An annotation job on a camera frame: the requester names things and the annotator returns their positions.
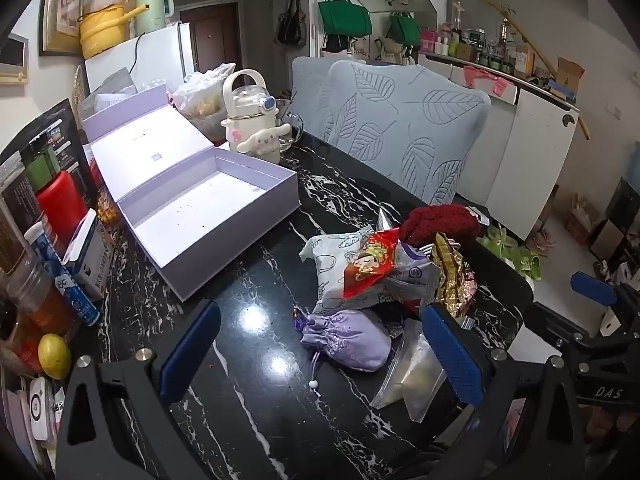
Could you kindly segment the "clear plastic zip bag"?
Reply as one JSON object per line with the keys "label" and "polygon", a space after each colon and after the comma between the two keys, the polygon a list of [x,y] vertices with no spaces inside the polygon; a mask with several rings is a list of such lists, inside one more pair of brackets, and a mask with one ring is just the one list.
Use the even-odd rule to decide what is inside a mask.
{"label": "clear plastic zip bag", "polygon": [[422,324],[405,320],[400,345],[370,405],[380,410],[403,400],[409,418],[420,424],[446,379],[446,372],[424,336]]}

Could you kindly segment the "gold patterned snack packet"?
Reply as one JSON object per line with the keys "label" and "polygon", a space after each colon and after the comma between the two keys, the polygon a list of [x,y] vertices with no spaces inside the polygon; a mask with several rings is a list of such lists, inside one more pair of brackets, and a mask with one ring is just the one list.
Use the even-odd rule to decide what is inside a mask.
{"label": "gold patterned snack packet", "polygon": [[432,261],[440,271],[437,301],[453,318],[463,318],[477,291],[475,276],[469,263],[442,233],[435,235]]}

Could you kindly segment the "silver purple foil packet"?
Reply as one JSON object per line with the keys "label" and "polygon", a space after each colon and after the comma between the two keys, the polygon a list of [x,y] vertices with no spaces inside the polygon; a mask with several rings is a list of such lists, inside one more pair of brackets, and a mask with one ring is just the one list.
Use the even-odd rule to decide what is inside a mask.
{"label": "silver purple foil packet", "polygon": [[395,247],[394,266],[383,280],[385,289],[399,302],[420,309],[436,297],[440,269],[432,256],[409,244]]}

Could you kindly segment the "lavender drawstring pouch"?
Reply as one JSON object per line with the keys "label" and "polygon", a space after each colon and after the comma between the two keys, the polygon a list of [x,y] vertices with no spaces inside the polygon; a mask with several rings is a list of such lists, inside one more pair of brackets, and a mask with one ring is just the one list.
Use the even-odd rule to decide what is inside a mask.
{"label": "lavender drawstring pouch", "polygon": [[311,352],[311,367],[329,359],[357,372],[374,373],[387,361],[390,333],[370,310],[341,310],[331,315],[294,311],[300,343]]}

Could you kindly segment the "red cartoon snack packet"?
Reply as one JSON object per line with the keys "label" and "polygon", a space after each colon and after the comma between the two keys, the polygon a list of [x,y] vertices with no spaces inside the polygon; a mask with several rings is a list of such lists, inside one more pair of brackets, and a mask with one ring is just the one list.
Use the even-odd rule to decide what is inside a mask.
{"label": "red cartoon snack packet", "polygon": [[378,284],[395,267],[399,229],[369,235],[344,270],[343,298],[349,300]]}

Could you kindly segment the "dark red fluffy yarn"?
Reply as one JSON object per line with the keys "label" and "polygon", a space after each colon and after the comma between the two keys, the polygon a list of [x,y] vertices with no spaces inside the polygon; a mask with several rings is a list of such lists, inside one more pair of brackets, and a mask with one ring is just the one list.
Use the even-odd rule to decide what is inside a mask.
{"label": "dark red fluffy yarn", "polygon": [[413,209],[399,228],[399,239],[415,248],[434,243],[437,234],[466,246],[480,236],[480,222],[461,205],[428,205]]}

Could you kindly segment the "yellow lemon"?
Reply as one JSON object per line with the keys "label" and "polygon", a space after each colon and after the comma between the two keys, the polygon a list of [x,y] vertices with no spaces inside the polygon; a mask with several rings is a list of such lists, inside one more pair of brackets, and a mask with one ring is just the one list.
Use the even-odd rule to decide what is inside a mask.
{"label": "yellow lemon", "polygon": [[45,334],[38,344],[38,360],[50,378],[62,380],[70,372],[72,355],[64,338],[57,334]]}

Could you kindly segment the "white blue medicine box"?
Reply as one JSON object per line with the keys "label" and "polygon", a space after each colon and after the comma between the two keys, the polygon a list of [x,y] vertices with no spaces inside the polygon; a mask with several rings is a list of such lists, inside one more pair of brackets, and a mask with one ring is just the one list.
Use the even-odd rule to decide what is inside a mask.
{"label": "white blue medicine box", "polygon": [[96,211],[89,209],[68,244],[63,264],[93,302],[104,299],[114,243]]}

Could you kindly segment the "orange contents plastic jar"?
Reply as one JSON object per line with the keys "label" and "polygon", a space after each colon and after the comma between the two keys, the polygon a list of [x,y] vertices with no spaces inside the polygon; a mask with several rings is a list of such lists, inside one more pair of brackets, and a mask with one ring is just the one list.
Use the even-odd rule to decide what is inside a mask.
{"label": "orange contents plastic jar", "polygon": [[70,336],[76,315],[35,257],[24,254],[13,272],[2,276],[1,284],[14,304],[43,333]]}

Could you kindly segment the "front blue leaf cushion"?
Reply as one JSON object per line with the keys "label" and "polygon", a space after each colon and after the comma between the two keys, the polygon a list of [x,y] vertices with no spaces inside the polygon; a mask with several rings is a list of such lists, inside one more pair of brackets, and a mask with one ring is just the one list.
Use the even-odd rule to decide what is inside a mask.
{"label": "front blue leaf cushion", "polygon": [[421,65],[338,61],[323,140],[427,205],[449,204],[482,133],[490,97]]}

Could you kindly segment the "blue leaf cushion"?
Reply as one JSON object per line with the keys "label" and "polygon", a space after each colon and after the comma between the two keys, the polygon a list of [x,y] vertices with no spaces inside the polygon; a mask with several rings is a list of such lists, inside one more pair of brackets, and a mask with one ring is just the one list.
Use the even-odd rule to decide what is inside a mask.
{"label": "blue leaf cushion", "polygon": [[338,61],[323,140],[427,205],[449,204],[482,133],[490,97],[421,65]]}
{"label": "blue leaf cushion", "polygon": [[305,58],[292,63],[293,99],[290,110],[304,123],[306,133],[372,160],[382,150],[388,127],[364,109],[376,95],[378,74],[351,58]]}

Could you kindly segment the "white plastic food bag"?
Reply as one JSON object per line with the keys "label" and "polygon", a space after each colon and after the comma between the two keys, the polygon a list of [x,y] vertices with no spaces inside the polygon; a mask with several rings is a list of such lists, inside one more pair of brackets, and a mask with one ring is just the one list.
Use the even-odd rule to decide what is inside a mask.
{"label": "white plastic food bag", "polygon": [[222,63],[206,73],[195,72],[171,95],[174,107],[213,143],[224,142],[222,86],[234,71],[234,63]]}

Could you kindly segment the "dark hanging handbag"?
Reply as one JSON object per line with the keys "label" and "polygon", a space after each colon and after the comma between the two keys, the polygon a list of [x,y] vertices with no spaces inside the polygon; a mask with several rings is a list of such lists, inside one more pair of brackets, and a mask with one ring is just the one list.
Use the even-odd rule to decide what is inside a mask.
{"label": "dark hanging handbag", "polygon": [[288,0],[279,16],[276,43],[285,47],[301,48],[306,44],[306,14],[300,0]]}

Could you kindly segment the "light green electric kettle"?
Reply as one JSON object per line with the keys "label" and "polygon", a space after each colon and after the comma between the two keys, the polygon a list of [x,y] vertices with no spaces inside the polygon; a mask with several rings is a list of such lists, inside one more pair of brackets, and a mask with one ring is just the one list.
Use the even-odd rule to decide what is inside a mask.
{"label": "light green electric kettle", "polygon": [[174,0],[134,0],[134,2],[137,6],[146,6],[146,10],[134,19],[134,29],[138,36],[165,28],[168,18],[175,13]]}

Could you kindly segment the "gold framed picture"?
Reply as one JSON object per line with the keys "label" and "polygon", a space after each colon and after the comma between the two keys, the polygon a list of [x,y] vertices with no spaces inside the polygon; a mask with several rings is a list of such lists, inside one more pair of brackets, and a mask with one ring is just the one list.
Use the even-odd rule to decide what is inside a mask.
{"label": "gold framed picture", "polygon": [[81,55],[79,19],[85,0],[42,0],[39,53]]}

